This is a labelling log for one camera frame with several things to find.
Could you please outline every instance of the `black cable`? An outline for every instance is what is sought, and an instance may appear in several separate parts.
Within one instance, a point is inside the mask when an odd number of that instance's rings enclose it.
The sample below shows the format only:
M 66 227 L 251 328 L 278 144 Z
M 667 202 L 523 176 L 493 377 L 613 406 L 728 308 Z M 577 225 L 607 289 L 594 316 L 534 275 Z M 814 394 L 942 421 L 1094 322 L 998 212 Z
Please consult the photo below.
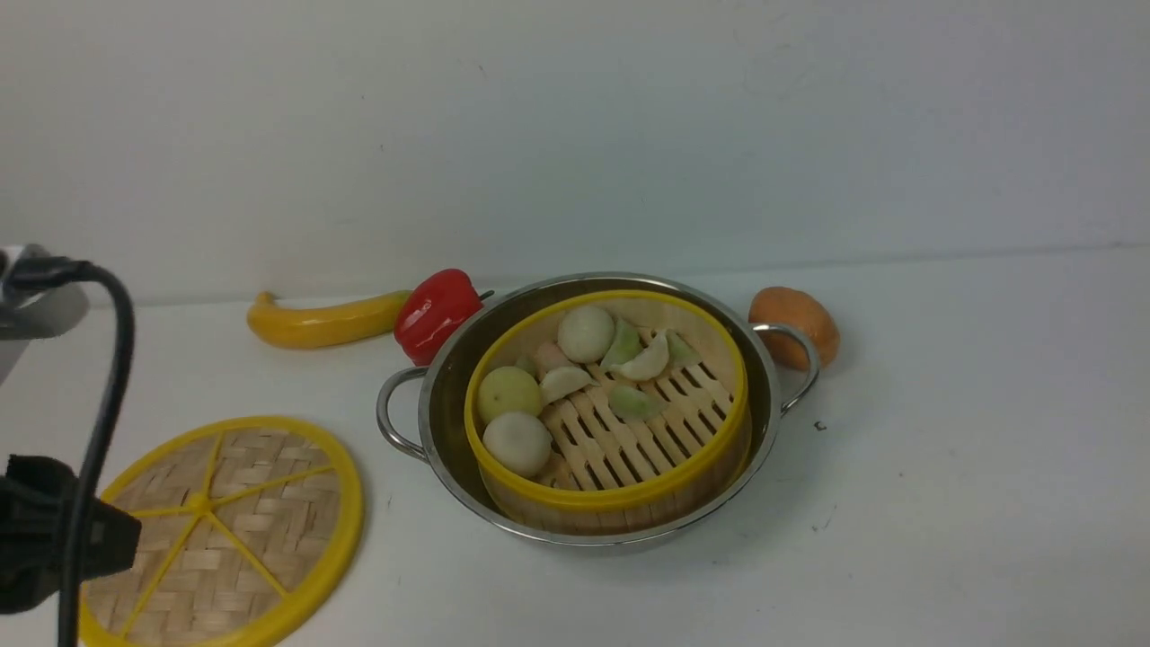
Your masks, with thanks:
M 84 464 L 72 493 L 72 506 L 66 526 L 56 630 L 56 644 L 60 647 L 76 647 L 79 640 L 79 590 L 84 573 L 84 547 L 87 544 L 85 539 L 91 533 L 92 501 L 95 499 L 100 472 L 103 471 L 112 434 L 128 391 L 128 375 L 136 347 L 136 315 L 124 284 L 107 269 L 87 261 L 60 256 L 26 259 L 13 267 L 9 276 L 13 287 L 33 291 L 74 282 L 98 283 L 108 291 L 116 315 L 116 341 L 112 352 L 108 384 L 84 454 Z

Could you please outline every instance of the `banana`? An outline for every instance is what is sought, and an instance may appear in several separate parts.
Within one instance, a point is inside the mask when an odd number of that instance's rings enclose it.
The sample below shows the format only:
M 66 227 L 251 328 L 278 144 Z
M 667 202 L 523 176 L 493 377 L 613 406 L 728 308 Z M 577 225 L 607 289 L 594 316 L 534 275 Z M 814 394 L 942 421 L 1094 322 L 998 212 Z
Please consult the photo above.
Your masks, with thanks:
M 276 305 L 270 292 L 260 292 L 247 309 L 247 328 L 279 348 L 307 349 L 345 345 L 390 333 L 411 290 L 307 309 Z

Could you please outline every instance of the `table surface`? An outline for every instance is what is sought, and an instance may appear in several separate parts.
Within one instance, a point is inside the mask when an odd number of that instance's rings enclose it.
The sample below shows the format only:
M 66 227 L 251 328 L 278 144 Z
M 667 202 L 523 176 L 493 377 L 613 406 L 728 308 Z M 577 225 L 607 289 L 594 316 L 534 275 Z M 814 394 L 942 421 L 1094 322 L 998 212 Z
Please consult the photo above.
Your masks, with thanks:
M 361 469 L 362 545 L 285 646 L 1150 644 L 1150 251 L 682 279 L 739 310 L 768 284 L 808 290 L 843 351 L 747 488 L 649 550 L 486 524 L 376 430 L 379 385 L 407 365 L 393 340 L 276 351 L 243 302 L 140 308 L 103 482 L 223 418 L 334 432 Z M 78 465 L 110 340 L 97 310 L 33 344 L 0 387 L 0 450 Z M 416 393 L 392 405 L 400 429 Z M 0 636 L 54 644 L 54 622 L 52 600 Z

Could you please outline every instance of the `white wall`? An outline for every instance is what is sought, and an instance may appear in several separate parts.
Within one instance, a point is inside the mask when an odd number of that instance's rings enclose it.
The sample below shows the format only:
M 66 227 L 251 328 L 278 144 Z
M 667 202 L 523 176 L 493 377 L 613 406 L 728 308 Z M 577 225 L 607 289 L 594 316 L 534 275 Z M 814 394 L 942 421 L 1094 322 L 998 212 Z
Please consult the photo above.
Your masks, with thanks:
M 1148 34 L 1145 0 L 3 0 L 0 240 L 144 300 L 1145 242 Z

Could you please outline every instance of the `metal handle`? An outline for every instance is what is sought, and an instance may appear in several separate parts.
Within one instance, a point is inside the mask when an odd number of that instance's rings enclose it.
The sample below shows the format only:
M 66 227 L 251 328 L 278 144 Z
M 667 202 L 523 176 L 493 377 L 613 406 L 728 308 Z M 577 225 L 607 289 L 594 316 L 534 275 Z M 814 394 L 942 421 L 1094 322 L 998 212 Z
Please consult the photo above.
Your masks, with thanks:
M 391 424 L 391 416 L 388 414 L 388 405 L 391 402 L 391 394 L 396 393 L 399 385 L 422 378 L 428 372 L 425 367 L 404 369 L 399 373 L 388 378 L 388 382 L 379 388 L 379 398 L 375 401 L 375 422 L 379 425 L 383 438 L 388 439 L 391 447 L 420 461 L 428 462 L 428 453 L 422 447 L 399 436 L 396 426 Z
M 811 391 L 811 387 L 814 386 L 814 383 L 819 380 L 819 371 L 821 369 L 819 367 L 819 351 L 814 348 L 814 342 L 812 342 L 810 338 L 800 333 L 797 329 L 787 326 L 785 323 L 756 323 L 754 326 L 751 326 L 751 330 L 756 333 L 781 333 L 787 336 L 802 345 L 803 352 L 806 353 L 806 363 L 808 367 L 806 371 L 806 379 L 803 380 L 803 386 L 798 388 L 795 396 L 784 402 L 780 408 L 782 415 L 785 416 L 788 411 L 790 411 L 796 405 L 799 403 L 800 400 L 803 400 L 804 396 L 806 396 L 807 392 Z

